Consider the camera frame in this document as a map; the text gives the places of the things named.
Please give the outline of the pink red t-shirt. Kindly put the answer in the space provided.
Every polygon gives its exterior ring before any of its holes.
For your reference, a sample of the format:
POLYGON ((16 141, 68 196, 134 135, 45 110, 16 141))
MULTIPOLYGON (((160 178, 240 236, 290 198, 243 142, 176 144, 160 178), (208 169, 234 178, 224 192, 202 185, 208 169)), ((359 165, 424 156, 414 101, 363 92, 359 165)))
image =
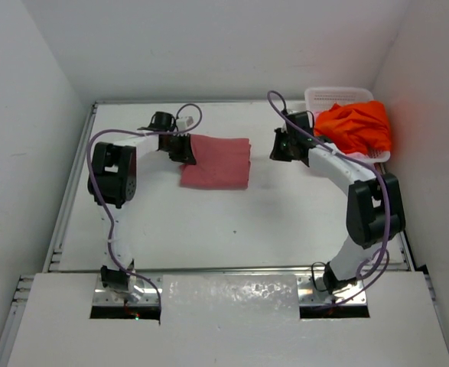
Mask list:
POLYGON ((190 146, 196 163, 181 166, 181 187, 199 190, 248 188, 251 168, 248 138, 192 135, 190 146))

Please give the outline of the orange t-shirt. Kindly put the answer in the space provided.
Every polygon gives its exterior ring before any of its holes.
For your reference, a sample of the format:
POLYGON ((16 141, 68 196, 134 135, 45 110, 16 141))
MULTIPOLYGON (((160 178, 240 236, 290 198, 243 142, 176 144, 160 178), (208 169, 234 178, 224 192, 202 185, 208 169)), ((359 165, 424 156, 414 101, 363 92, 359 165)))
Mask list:
POLYGON ((392 150, 391 125, 378 101, 335 103, 315 119, 314 135, 328 137, 345 154, 392 150))

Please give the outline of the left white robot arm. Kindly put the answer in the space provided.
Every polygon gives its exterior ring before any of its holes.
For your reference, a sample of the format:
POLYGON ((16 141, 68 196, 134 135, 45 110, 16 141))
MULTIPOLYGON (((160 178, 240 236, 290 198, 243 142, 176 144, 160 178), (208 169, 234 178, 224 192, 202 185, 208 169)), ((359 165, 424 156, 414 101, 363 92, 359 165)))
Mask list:
POLYGON ((135 272, 129 241, 119 231, 129 202, 137 189, 137 163, 145 155, 163 151, 177 163, 196 164, 190 144, 190 131, 202 121, 191 116, 155 112, 149 125, 134 131, 110 128, 96 133, 86 147, 89 171, 87 189, 101 209, 106 226, 105 259, 100 268, 104 288, 117 294, 129 294, 142 280, 158 287, 135 272))

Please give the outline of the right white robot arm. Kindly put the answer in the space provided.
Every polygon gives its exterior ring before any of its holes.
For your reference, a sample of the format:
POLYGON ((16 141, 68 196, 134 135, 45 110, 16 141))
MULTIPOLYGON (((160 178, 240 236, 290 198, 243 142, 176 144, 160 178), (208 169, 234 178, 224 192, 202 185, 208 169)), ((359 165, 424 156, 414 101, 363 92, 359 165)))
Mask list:
POLYGON ((324 290, 332 294, 365 277, 363 267, 386 258, 389 240, 405 229, 399 181, 340 153, 329 138, 314 137, 308 112, 280 114, 286 121, 275 130, 271 160, 300 161, 347 197, 347 238, 322 275, 324 290))

